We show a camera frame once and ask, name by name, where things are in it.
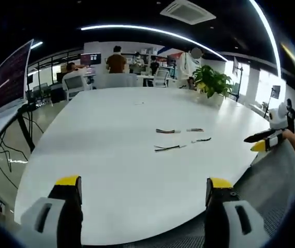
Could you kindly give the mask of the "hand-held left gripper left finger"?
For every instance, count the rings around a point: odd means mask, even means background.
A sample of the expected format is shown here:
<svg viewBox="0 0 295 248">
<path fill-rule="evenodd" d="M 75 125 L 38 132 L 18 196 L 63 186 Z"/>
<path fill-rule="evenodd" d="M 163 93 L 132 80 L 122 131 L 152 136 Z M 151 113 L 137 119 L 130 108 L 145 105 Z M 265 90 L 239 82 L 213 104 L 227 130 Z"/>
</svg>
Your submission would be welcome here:
<svg viewBox="0 0 295 248">
<path fill-rule="evenodd" d="M 82 247 L 81 176 L 59 179 L 47 197 L 36 200 L 21 216 L 24 247 Z"/>
</svg>

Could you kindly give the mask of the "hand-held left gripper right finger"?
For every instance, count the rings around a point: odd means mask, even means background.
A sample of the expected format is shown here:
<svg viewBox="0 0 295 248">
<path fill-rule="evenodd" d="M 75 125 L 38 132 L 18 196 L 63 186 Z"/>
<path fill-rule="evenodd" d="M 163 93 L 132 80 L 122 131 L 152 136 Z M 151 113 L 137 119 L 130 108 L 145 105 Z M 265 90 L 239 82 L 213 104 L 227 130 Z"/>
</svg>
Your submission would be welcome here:
<svg viewBox="0 0 295 248">
<path fill-rule="evenodd" d="M 263 247 L 269 235 L 258 211 L 226 179 L 211 177 L 206 183 L 204 246 Z"/>
</svg>

